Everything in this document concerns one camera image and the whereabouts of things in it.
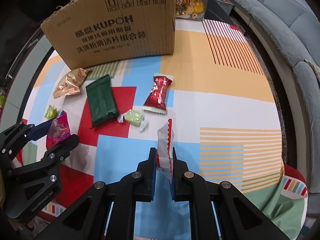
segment light green candy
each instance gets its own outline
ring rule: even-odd
[[[124,119],[125,119],[128,123],[130,123],[130,124],[132,124],[132,125],[134,125],[134,126],[139,127],[139,126],[141,125],[142,121],[144,120],[144,117],[143,117],[143,115],[140,114],[139,112],[136,112],[136,111],[130,109],[128,112],[126,112],[126,113],[124,114]]]

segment dark green snack package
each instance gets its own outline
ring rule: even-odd
[[[110,84],[110,76],[105,75],[85,87],[89,102],[92,127],[119,115]]]

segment table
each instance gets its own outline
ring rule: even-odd
[[[213,20],[177,20],[173,56],[96,66],[81,95],[53,99],[55,86],[68,71],[54,52],[23,115],[25,122],[37,125],[46,121],[49,105],[63,109],[71,132],[80,137],[80,145],[60,167],[64,191],[57,201],[62,205],[70,205],[95,181],[119,181],[134,171],[156,147],[157,130],[171,118],[177,157],[191,171],[216,183],[229,180],[291,238],[298,234],[305,218],[305,185],[284,176],[276,105],[261,66],[237,27]],[[119,112],[143,113],[149,121],[144,132],[117,120],[91,129],[85,86],[107,73]],[[141,109],[154,73],[174,76],[166,98],[167,115]],[[22,154],[24,165],[39,161],[45,151],[45,138],[29,142]],[[291,208],[281,206],[288,201]],[[190,239],[188,203],[171,200],[169,181],[160,172],[154,201],[137,203],[135,235]]]

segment red candy wrapper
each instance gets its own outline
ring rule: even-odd
[[[165,108],[165,95],[167,89],[173,81],[173,76],[163,75],[155,73],[153,76],[152,90],[143,104],[142,109],[152,111],[160,114],[165,114],[167,109]]]
[[[156,164],[158,169],[162,170],[170,182],[172,182],[173,171],[173,137],[172,119],[169,119],[166,124],[158,130]]]
[[[51,126],[47,133],[47,140],[45,146],[49,150],[52,146],[63,141],[71,135],[67,113],[61,111],[59,116],[53,119]]]

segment white and red wrapper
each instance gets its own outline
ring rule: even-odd
[[[151,92],[143,104],[142,109],[152,111],[160,114],[165,114],[167,109],[165,107],[165,95],[167,89],[173,81],[173,76],[155,73],[153,76],[153,86]]]
[[[166,124],[158,130],[158,147],[156,163],[166,177],[172,181],[173,171],[173,155],[172,143],[174,133],[172,130],[172,119],[169,119]]]

